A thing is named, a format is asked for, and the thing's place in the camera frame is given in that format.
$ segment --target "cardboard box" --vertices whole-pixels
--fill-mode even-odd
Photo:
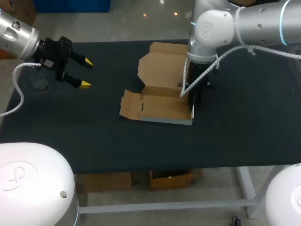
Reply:
[[[192,182],[192,173],[188,170],[173,172],[150,171],[152,191],[179,189],[188,187]]]
[[[144,82],[142,93],[125,90],[120,115],[132,120],[191,125],[194,108],[188,95],[180,98],[187,45],[158,43],[139,60],[138,76]]]
[[[256,0],[231,0],[230,2],[240,7],[248,7],[256,4]]]
[[[9,0],[0,0],[0,9],[30,26],[33,25],[37,16],[33,0],[13,0],[13,7],[9,3]],[[15,56],[0,49],[0,59],[13,58],[15,58]]]
[[[131,173],[84,174],[82,186],[84,193],[128,190],[132,187]]]

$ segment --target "white cable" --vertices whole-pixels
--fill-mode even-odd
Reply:
[[[31,67],[34,67],[34,66],[41,66],[40,64],[35,64],[35,63],[23,63],[23,64],[20,64],[18,65],[15,69],[14,69],[14,72],[13,72],[13,84],[16,88],[16,90],[18,91],[18,93],[20,94],[20,97],[21,97],[21,101],[20,103],[18,104],[17,107],[15,107],[14,109],[8,111],[8,112],[5,112],[5,113],[2,113],[0,114],[0,117],[3,117],[5,115],[8,115],[8,114],[11,114],[12,112],[15,112],[16,110],[18,110],[24,103],[24,95],[22,93],[22,91],[20,90],[18,84],[17,84],[17,79],[16,79],[16,75],[17,75],[17,72],[20,68],[22,67],[25,67],[25,66],[31,66]]]
[[[185,64],[184,64],[184,70],[183,70],[183,81],[182,81],[182,92],[185,91],[185,86],[186,86],[186,70],[187,70],[187,64],[188,64],[188,58],[186,58],[185,60]]]
[[[218,62],[217,64],[216,64],[216,70],[219,70],[220,69],[220,62]]]
[[[261,46],[247,46],[248,48],[252,48],[252,49],[258,49],[258,50],[261,50],[261,51],[265,51],[265,52],[269,52],[269,53],[273,53],[273,54],[277,54],[277,55],[281,55],[281,56],[284,56],[284,57],[288,57],[288,58],[293,58],[293,59],[298,59],[300,60],[301,59],[301,55],[296,55],[296,54],[291,54],[291,53],[285,53],[285,52],[282,52],[282,51],[278,51],[278,50],[274,50],[274,49],[271,49],[271,48],[266,48],[266,47],[261,47]],[[226,51],[224,54],[222,54],[216,61],[214,61],[213,64],[211,64],[206,71],[204,71],[197,79],[195,79],[195,81],[187,88],[185,89],[185,85],[183,83],[183,86],[182,86],[182,92],[180,94],[180,97],[183,97],[185,94],[187,94],[205,75],[207,75],[212,69],[214,69],[214,67],[224,58],[226,57],[228,54],[232,53],[233,51],[235,50],[238,50],[238,49],[242,49],[242,48],[245,48],[244,46],[235,46],[231,49],[229,49],[228,51]],[[186,65],[187,63],[185,62],[185,66],[184,66],[184,69],[185,69],[185,77],[186,77]]]

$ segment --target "white cylindrical robot base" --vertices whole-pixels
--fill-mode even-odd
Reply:
[[[74,175],[59,152],[35,143],[0,144],[0,225],[79,225]]]
[[[271,226],[301,225],[301,164],[286,168],[271,181],[266,213]]]

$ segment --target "black table surface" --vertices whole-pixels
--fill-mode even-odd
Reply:
[[[164,41],[186,44],[187,40]],[[141,92],[138,60],[152,41],[75,43],[92,70],[70,61],[66,70],[92,84],[77,90],[55,81],[33,91],[19,78],[24,105],[6,116],[0,142],[35,142],[60,152],[74,173],[179,170],[301,162],[301,84],[290,59],[238,50],[221,62],[192,126],[132,121],[119,116],[124,90]],[[219,54],[227,48],[221,48]],[[19,103],[16,90],[8,104]]]

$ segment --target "screw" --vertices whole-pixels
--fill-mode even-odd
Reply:
[[[14,22],[14,26],[17,27],[17,28],[19,28],[19,27],[21,27],[21,24],[20,24],[19,21],[15,21],[15,22]]]

